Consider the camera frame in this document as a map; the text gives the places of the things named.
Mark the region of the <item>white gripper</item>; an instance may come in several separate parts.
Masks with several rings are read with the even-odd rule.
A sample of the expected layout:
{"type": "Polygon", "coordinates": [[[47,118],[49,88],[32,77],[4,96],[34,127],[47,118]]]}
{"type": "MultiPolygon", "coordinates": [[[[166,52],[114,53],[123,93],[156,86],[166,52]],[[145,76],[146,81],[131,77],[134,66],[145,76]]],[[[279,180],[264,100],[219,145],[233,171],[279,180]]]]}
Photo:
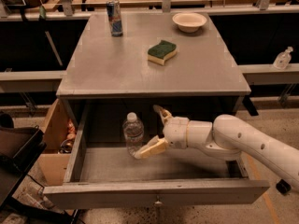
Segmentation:
{"type": "Polygon", "coordinates": [[[164,124],[164,138],[156,135],[150,139],[135,153],[134,157],[139,160],[165,152],[168,146],[179,149],[187,147],[187,128],[190,121],[187,118],[173,118],[168,110],[159,105],[154,105],[153,110],[160,116],[162,124],[164,124]]]}

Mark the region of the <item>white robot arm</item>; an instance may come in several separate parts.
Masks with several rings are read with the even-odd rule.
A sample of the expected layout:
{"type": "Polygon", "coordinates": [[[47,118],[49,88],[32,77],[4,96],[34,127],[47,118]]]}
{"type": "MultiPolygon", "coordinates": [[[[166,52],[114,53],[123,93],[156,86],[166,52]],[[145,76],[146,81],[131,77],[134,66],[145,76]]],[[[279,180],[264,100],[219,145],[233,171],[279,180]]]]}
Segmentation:
{"type": "Polygon", "coordinates": [[[219,115],[214,121],[190,120],[174,117],[159,105],[163,137],[154,136],[140,148],[135,157],[146,159],[167,148],[194,148],[209,157],[234,161],[242,152],[265,165],[294,189],[299,189],[299,150],[232,115],[219,115]]]}

